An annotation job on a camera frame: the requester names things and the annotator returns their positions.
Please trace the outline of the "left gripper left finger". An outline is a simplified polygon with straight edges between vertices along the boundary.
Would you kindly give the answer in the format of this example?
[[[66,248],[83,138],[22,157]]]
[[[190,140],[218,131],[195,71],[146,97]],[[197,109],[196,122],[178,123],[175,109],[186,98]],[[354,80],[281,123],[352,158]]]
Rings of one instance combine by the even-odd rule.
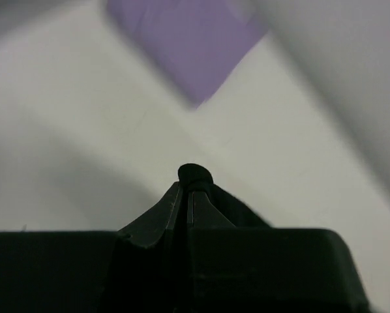
[[[118,231],[0,232],[0,312],[173,312],[164,237],[181,194]]]

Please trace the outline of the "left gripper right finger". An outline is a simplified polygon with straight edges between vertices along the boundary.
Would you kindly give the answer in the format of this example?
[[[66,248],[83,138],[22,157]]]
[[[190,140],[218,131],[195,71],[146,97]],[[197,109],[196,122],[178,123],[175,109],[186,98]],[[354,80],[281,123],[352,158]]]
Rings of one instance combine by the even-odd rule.
[[[197,312],[368,312],[346,243],[327,229],[232,224],[203,192],[188,198]]]

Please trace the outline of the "black garment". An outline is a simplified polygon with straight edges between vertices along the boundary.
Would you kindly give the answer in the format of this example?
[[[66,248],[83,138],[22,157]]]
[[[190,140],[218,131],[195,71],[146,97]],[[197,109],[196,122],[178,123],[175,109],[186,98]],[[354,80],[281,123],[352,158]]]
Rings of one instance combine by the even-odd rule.
[[[195,228],[265,228],[271,225],[241,200],[214,184],[211,173],[198,164],[178,169],[179,183],[189,196],[188,223]]]

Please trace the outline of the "purple t shirt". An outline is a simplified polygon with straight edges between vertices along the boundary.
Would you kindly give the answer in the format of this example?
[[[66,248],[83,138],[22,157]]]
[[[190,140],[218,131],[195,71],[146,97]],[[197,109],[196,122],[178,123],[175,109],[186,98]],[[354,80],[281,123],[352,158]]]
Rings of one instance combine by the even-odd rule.
[[[219,90],[269,30],[251,1],[107,1],[106,9],[194,106]]]

